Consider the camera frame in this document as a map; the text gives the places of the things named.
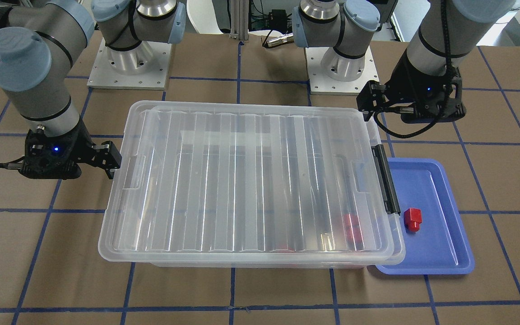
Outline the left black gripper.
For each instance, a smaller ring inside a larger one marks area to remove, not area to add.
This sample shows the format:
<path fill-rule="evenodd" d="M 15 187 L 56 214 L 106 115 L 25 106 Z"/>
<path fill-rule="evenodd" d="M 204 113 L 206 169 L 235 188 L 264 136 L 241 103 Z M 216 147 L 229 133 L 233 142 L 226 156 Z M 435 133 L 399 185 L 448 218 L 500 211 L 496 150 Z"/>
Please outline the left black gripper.
<path fill-rule="evenodd" d="M 374 113 L 398 113 L 410 103 L 415 113 L 427 113 L 427 74 L 419 70 L 405 50 L 386 84 L 375 80 L 365 83 L 357 95 L 357 110 L 368 122 Z"/>

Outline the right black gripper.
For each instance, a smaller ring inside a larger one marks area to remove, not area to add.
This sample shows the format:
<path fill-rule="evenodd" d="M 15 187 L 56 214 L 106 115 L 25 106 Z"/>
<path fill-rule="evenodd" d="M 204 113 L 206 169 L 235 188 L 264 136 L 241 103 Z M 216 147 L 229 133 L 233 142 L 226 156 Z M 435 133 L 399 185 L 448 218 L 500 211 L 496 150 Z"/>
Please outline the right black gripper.
<path fill-rule="evenodd" d="M 97 145 L 80 117 L 78 123 L 59 137 L 64 154 L 74 163 L 84 163 L 102 169 L 109 180 L 113 180 L 116 169 L 121 168 L 122 156 L 112 141 Z"/>

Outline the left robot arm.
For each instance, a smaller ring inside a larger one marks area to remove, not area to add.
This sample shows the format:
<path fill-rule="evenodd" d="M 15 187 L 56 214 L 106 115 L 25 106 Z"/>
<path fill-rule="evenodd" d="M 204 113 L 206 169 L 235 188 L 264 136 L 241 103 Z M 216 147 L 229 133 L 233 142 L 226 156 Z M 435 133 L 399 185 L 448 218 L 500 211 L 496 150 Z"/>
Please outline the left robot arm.
<path fill-rule="evenodd" d="M 292 35 L 306 50 L 312 92 L 357 94 L 365 120 L 390 112 L 407 124 L 448 123 L 466 114 L 460 63 L 514 5 L 429 0 L 406 9 L 396 0 L 301 0 Z M 386 23 L 407 46 L 380 82 L 370 43 Z"/>

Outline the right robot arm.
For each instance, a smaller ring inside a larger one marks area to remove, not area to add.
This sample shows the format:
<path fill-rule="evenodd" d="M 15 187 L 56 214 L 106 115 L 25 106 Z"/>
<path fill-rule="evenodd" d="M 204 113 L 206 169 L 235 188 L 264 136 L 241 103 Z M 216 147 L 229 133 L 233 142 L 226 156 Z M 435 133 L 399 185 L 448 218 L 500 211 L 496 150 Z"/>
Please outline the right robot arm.
<path fill-rule="evenodd" d="M 96 28 L 103 45 L 88 85 L 163 88 L 171 46 L 181 42 L 179 0 L 0 0 L 0 88 L 29 125 L 23 155 L 0 162 L 29 179 L 76 179 L 81 164 L 113 179 L 121 154 L 93 142 L 65 79 Z"/>

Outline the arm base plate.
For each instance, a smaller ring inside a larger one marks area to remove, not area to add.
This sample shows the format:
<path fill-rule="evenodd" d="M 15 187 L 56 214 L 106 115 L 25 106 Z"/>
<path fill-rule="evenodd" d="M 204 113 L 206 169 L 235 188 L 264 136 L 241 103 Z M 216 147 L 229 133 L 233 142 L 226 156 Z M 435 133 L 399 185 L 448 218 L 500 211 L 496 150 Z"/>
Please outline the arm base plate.
<path fill-rule="evenodd" d="M 115 51 L 101 41 L 87 85 L 94 89 L 165 90 L 173 45 L 142 42 L 129 51 Z"/>
<path fill-rule="evenodd" d="M 332 47 L 305 49 L 310 93 L 316 95 L 357 95 L 367 82 L 379 82 L 370 48 L 357 59 L 338 55 Z"/>

